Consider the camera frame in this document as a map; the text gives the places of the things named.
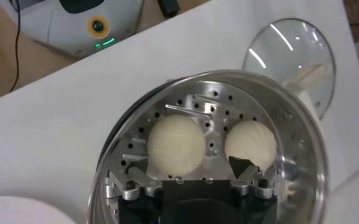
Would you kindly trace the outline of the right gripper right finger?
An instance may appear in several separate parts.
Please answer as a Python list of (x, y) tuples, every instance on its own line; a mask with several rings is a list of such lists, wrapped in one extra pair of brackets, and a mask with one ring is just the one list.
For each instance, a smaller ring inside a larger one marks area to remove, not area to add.
[(229, 165), (233, 172), (230, 180), (231, 197), (240, 199), (252, 195), (259, 199), (281, 199), (281, 183), (276, 166), (271, 164), (261, 170), (249, 159), (229, 156)]

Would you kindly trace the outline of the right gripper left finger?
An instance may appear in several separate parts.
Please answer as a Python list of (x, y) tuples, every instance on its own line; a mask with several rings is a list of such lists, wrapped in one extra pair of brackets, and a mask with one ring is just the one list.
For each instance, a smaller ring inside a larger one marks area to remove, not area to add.
[(162, 190), (162, 182), (154, 180), (139, 167), (127, 167), (123, 170), (110, 171), (104, 178), (105, 197), (109, 199), (122, 196), (123, 200), (137, 200), (141, 192), (148, 197), (155, 197)]

